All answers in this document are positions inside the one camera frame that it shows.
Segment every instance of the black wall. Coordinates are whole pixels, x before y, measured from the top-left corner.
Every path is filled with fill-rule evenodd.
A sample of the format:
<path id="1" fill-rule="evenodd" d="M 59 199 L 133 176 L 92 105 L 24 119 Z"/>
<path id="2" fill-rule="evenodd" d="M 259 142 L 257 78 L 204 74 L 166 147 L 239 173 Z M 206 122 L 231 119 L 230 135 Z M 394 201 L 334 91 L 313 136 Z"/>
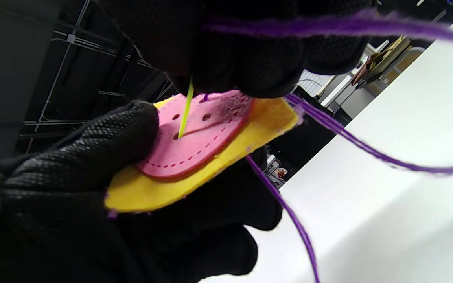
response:
<path id="1" fill-rule="evenodd" d="M 12 156 L 52 35 L 32 17 L 53 21 L 60 9 L 59 0 L 0 0 L 0 159 Z"/>

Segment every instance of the pink felt piece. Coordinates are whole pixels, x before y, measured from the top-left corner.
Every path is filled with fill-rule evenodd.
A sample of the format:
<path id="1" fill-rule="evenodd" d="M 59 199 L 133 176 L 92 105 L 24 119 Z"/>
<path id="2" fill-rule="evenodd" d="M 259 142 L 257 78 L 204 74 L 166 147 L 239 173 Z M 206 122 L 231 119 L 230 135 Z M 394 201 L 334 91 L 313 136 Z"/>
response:
<path id="1" fill-rule="evenodd" d="M 186 97 L 174 96 L 160 108 L 160 136 L 148 160 L 136 166 L 149 176 L 177 177 L 211 158 L 230 141 L 248 118 L 251 99 L 239 91 L 192 100 L 185 134 L 177 139 Z"/>

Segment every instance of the metal rack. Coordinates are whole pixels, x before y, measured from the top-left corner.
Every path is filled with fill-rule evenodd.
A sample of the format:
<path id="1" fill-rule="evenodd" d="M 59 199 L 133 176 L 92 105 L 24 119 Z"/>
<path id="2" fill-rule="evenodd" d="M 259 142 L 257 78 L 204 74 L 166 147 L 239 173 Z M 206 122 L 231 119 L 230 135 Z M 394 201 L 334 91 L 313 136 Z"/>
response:
<path id="1" fill-rule="evenodd" d="M 54 30 L 53 31 L 56 36 L 54 38 L 52 38 L 50 41 L 66 42 L 66 43 L 68 43 L 68 46 L 67 46 L 67 48 L 66 48 L 66 50 L 64 52 L 64 56 L 63 56 L 63 58 L 61 60 L 61 64 L 58 67 L 58 70 L 57 70 L 57 73 L 55 75 L 54 81 L 53 81 L 52 86 L 50 87 L 50 91 L 48 92 L 48 95 L 47 95 L 47 97 L 45 99 L 45 104 L 43 105 L 43 108 L 41 109 L 41 114 L 40 114 L 38 120 L 37 121 L 24 121 L 23 122 L 23 124 L 25 126 L 34 127 L 34 134 L 24 135 L 24 136 L 31 136 L 31 138 L 29 140 L 29 143 L 27 145 L 26 152 L 25 152 L 26 154 L 29 153 L 29 151 L 31 149 L 31 146 L 32 146 L 32 144 L 34 142 L 35 137 L 39 136 L 39 134 L 37 134 L 37 131 L 38 131 L 39 127 L 52 126 L 52 125 L 82 125 L 82 124 L 85 124 L 85 123 L 89 122 L 89 120 L 53 120 L 53 119 L 48 119 L 48 118 L 45 117 L 45 111 L 47 110 L 47 108 L 49 106 L 50 99 L 53 96 L 53 92 L 55 90 L 55 86 L 57 84 L 57 81 L 59 79 L 59 76 L 61 74 L 61 71 L 63 69 L 64 63 L 66 62 L 66 58 L 68 57 L 68 54 L 70 52 L 70 49 L 71 49 L 72 45 L 75 45 L 75 46 L 78 46 L 78 47 L 81 47 L 81 48 L 84 48 L 84 49 L 87 49 L 87 50 L 92 50 L 92 51 L 95 51 L 95 52 L 99 52 L 99 53 L 102 53 L 102 54 L 105 54 L 105 55 L 108 55 L 108 56 L 112 56 L 112 57 L 116 57 L 118 55 L 118 51 L 117 50 L 114 50 L 112 48 L 106 48 L 106 47 L 104 47 L 101 44 L 98 44 L 96 42 L 92 42 L 92 41 L 89 41 L 89 40 L 86 40 L 86 39 L 83 39 L 83 38 L 77 36 L 77 32 L 81 31 L 81 32 L 86 32 L 86 34 L 93 35 L 93 37 L 95 37 L 95 38 L 104 39 L 104 37 L 99 36 L 99 35 L 95 35 L 92 32 L 85 31 L 85 30 L 83 30 L 80 27 L 81 21 L 83 20 L 83 17 L 85 16 L 87 8 L 88 8 L 88 6 L 90 5 L 91 2 L 94 2 L 94 1 L 85 0 L 83 2 L 83 6 L 81 8 L 81 11 L 80 11 L 78 17 L 77 17 L 77 21 L 76 21 L 75 25 L 68 27 L 68 28 L 72 29 L 72 31 L 70 33 L 64 33 L 64 32 L 58 31 L 58 30 Z M 130 54 L 125 54 L 124 60 L 129 61 L 130 59 L 131 59 L 131 55 Z M 137 64 L 140 65 L 140 66 L 144 66 L 146 68 L 151 68 L 151 69 L 155 70 L 154 67 L 152 67 L 149 63 L 147 63 L 141 57 L 138 59 Z M 172 87 L 172 85 L 173 85 L 172 82 L 167 78 L 164 86 L 162 87 L 162 90 L 160 91 L 160 93 L 158 95 L 158 98 L 162 97 L 162 95 L 164 95 L 164 93 L 166 91 L 168 91 Z M 108 98 L 108 96 L 113 96 L 113 97 L 125 97 L 126 96 L 126 94 L 123 94 L 123 93 L 115 93 L 115 92 L 108 92 L 108 91 L 102 91 L 102 90 L 98 90 L 97 93 L 99 95 L 102 95 L 106 99 Z"/>

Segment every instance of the plastic needle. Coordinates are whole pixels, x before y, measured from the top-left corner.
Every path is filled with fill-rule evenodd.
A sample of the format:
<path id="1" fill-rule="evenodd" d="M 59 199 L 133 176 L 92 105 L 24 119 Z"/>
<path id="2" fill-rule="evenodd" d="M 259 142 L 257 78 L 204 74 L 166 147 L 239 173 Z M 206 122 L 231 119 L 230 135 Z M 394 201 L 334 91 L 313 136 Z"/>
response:
<path id="1" fill-rule="evenodd" d="M 188 113 L 190 112 L 190 106 L 193 98 L 193 84 L 190 80 L 190 86 L 188 87 L 188 94 L 186 96 L 185 112 L 183 113 L 183 119 L 181 120 L 181 126 L 179 127 L 178 138 L 181 138 L 185 134 L 186 122 L 188 120 Z"/>

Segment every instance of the yellow felt piece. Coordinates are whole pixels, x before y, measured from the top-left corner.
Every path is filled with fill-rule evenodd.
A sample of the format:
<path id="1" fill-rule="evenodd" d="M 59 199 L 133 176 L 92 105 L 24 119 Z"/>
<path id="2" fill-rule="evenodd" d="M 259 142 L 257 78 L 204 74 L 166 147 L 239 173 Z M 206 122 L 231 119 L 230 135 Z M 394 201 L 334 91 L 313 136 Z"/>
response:
<path id="1" fill-rule="evenodd" d="M 160 108 L 167 101 L 155 106 Z M 173 204 L 247 154 L 292 129 L 297 122 L 296 113 L 284 100 L 253 99 L 249 119 L 237 136 L 193 174 L 181 179 L 157 179 L 128 165 L 113 177 L 105 205 L 119 212 L 144 212 Z"/>

